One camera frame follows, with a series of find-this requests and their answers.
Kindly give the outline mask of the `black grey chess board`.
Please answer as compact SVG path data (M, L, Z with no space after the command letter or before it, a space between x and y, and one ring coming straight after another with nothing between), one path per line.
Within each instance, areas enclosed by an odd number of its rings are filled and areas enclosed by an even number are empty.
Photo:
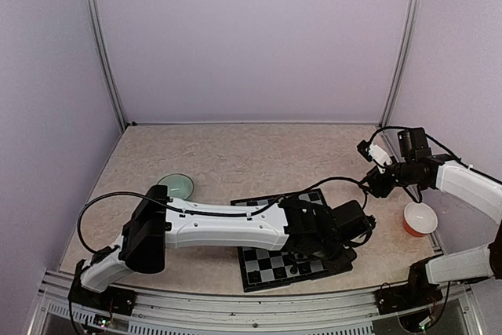
M313 191L301 195L287 195L285 198L298 198L307 202L327 205L319 189L314 189ZM278 288L295 282L321 279L345 273L327 271L319 260L309 261L300 254L289 254L283 252L282 249L265 250L251 247L239 247L238 261L242 277L242 286L246 293ZM311 273L301 274L299 266L306 263L310 264ZM297 266L298 271L293 275L289 273L289 268L294 264ZM286 276L282 279L276 279L273 273L274 268L284 268L286 270ZM249 280L249 273L252 271L260 272L260 281Z

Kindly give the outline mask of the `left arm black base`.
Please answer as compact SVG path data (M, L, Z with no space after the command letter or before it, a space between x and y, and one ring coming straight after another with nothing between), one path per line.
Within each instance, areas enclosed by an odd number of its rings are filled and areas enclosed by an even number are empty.
M130 289L109 286L102 293L95 293L83 287L81 283L85 261L80 260L75 267L75 275L67 296L70 303L106 311L109 314L131 316L136 303L136 293Z

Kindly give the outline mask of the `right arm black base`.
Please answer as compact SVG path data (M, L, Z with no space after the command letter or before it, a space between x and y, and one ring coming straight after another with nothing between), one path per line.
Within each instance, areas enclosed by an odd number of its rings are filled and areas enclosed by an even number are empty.
M429 283L425 264L430 260L419 260L409 268L405 284L391 286L384 282L374 293L380 315L418 308L442 300L439 284Z

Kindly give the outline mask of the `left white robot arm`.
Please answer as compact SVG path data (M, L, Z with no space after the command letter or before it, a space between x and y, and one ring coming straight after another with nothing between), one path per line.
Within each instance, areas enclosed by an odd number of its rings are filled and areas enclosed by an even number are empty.
M78 292L95 308L109 301L108 287L119 279L162 272L167 249L248 247L300 254L338 273L355 260L356 248L376 226L355 200L331 208L289 194L263 206L217 206L169 198L163 185L139 198L120 235L81 264Z

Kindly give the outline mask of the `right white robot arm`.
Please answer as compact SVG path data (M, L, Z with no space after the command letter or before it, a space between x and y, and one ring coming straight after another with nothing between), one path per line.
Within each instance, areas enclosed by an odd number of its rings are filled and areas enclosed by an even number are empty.
M454 162L440 168L440 177L460 185L427 192L425 202L439 211L438 235L446 253L428 262L424 276L417 276L401 290L403 302L416 307L431 295L432 284L444 282L481 283L501 289L501 279L494 275L489 264L489 244L501 232L501 190L497 188L490 199L475 198L474 189L480 183L489 186L481 173L501 179L501 137L490 136L486 130L449 130L430 138L449 153L460 152L462 161L474 168L460 173L462 167Z

